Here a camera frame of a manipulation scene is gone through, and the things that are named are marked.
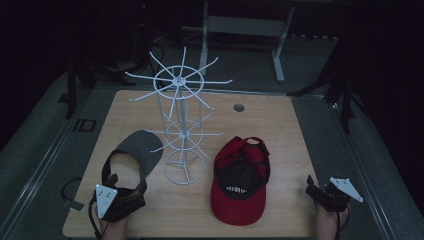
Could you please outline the red baseball cap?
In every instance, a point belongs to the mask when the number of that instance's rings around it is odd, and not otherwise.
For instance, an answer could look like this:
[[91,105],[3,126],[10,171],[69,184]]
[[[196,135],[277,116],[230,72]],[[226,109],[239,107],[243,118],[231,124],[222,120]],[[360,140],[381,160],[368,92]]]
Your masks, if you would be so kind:
[[235,136],[216,155],[213,170],[210,206],[214,216],[235,226],[257,222],[265,209],[271,173],[264,141]]

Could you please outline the grey sun visor cap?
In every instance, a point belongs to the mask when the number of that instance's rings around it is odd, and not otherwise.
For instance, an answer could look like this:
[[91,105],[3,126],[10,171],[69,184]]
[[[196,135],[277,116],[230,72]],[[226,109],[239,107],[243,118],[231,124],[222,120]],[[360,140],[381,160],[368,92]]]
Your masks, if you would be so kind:
[[153,171],[163,155],[163,144],[153,133],[139,130],[125,138],[109,155],[101,173],[102,185],[106,186],[107,179],[113,175],[111,158],[117,154],[126,154],[133,157],[138,163],[139,184],[146,182],[146,177]]

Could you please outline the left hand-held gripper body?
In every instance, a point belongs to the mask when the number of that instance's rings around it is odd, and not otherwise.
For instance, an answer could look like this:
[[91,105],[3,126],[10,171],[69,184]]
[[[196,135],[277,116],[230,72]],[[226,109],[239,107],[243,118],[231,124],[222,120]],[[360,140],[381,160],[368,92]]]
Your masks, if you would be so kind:
[[135,189],[110,188],[96,185],[94,201],[97,203],[97,217],[100,220],[117,222],[146,205],[145,183]]

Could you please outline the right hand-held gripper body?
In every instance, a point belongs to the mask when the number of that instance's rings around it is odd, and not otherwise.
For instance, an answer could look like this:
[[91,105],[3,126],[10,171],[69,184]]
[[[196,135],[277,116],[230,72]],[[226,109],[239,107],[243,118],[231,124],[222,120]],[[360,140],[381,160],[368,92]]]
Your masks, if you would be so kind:
[[364,201],[349,178],[331,177],[324,188],[324,200],[321,205],[327,212],[344,212],[351,198],[360,203]]

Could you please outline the black metal stand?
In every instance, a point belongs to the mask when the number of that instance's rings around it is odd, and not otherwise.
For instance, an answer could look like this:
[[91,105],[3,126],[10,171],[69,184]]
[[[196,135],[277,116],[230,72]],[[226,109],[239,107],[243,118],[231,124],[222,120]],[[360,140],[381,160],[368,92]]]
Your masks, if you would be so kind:
[[67,65],[67,93],[60,97],[60,101],[67,104],[67,119],[71,118],[77,108],[77,80],[80,80],[84,88],[93,88],[96,85],[95,73],[99,73],[119,85],[134,86],[134,83],[124,80],[119,73],[107,69],[94,60],[75,57]]
[[342,106],[340,113],[340,124],[346,134],[350,133],[349,119],[351,118],[351,102],[358,102],[353,97],[353,86],[355,75],[358,69],[352,66],[331,67],[325,66],[318,76],[318,79],[306,87],[289,92],[288,96],[301,97],[310,93],[326,84],[329,84],[327,92],[323,99],[328,104],[336,104],[339,98],[342,98]]

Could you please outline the person's left hand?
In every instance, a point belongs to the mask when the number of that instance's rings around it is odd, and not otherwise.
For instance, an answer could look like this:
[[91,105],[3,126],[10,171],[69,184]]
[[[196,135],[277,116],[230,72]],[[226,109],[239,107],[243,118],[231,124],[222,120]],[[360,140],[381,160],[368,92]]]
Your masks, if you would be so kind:
[[102,240],[126,240],[128,219],[118,222],[100,221]]

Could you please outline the white wire hat rack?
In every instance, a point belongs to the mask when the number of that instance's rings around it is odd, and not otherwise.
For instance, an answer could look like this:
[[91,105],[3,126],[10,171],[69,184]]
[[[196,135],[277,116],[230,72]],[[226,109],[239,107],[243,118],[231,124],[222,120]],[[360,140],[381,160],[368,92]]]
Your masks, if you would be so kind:
[[184,62],[169,66],[156,62],[159,70],[148,78],[154,91],[132,100],[157,99],[162,124],[158,133],[164,137],[162,148],[169,151],[164,174],[174,184],[189,185],[201,178],[209,158],[202,141],[212,135],[205,125],[215,111],[203,98],[204,87],[210,84],[204,72],[210,65],[194,68]]

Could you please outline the person's right hand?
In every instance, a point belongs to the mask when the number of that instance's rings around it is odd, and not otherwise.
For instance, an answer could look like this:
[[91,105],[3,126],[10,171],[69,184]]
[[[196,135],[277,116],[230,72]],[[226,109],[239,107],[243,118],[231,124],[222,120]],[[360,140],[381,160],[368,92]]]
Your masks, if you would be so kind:
[[328,212],[320,204],[316,204],[316,240],[336,240],[336,236],[347,223],[350,208],[343,212]]

